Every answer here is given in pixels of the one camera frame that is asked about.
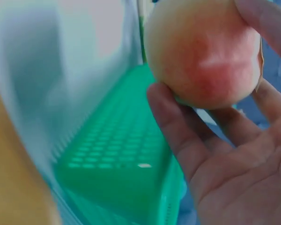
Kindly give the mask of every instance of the hand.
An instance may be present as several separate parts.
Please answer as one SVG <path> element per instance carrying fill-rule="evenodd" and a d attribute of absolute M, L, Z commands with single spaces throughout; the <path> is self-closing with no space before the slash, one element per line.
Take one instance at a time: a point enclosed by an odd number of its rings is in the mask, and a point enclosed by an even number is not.
<path fill-rule="evenodd" d="M 236 0 L 241 16 L 281 56 L 281 9 L 266 0 Z M 235 148 L 164 84 L 148 89 L 153 115 L 187 181 L 202 225 L 281 225 L 281 93 L 263 80 L 253 92 L 270 128 L 233 108 L 209 111 Z"/>

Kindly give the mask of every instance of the transparent plastic sheet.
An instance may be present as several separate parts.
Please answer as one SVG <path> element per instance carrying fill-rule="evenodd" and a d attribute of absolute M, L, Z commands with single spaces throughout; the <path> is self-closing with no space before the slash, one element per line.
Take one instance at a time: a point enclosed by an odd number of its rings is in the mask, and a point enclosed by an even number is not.
<path fill-rule="evenodd" d="M 138 23 L 136 1 L 0 0 L 0 94 L 65 225 L 84 221 L 55 179 L 52 153 L 142 63 Z"/>

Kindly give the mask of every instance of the green plastic tray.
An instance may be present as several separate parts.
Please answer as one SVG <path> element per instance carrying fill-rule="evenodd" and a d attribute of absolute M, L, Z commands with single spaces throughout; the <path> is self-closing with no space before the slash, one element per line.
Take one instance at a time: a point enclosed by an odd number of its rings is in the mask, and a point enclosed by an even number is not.
<path fill-rule="evenodd" d="M 152 82 L 146 64 L 123 76 L 55 166 L 92 225 L 176 224 L 183 174 L 148 106 Z"/>

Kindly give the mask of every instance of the peach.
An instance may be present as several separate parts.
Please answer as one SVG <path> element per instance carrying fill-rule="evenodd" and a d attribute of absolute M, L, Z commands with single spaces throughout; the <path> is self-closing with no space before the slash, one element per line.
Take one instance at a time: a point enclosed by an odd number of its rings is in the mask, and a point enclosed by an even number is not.
<path fill-rule="evenodd" d="M 260 34 L 233 0 L 161 0 L 145 24 L 144 45 L 155 78 L 196 108 L 231 106 L 262 78 Z"/>

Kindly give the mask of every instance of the blue surface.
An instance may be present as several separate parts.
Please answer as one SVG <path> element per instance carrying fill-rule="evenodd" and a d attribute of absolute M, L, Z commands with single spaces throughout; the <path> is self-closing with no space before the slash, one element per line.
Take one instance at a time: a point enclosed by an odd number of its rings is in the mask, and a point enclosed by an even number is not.
<path fill-rule="evenodd" d="M 274 0 L 273 2 L 281 6 L 281 0 Z M 263 40 L 263 53 L 265 58 L 264 77 L 281 92 L 281 59 L 269 47 L 267 42 Z M 260 128 L 265 129 L 269 126 L 265 117 L 256 107 L 253 99 L 247 97 L 237 104 L 238 109 L 242 109 L 246 116 L 256 123 Z M 226 140 L 221 130 L 217 126 L 209 125 L 210 128 L 217 133 L 221 138 Z M 187 191 L 184 198 L 181 200 L 180 212 L 177 225 L 199 225 L 200 222 L 196 216 L 196 211 L 192 203 L 192 197 Z"/>

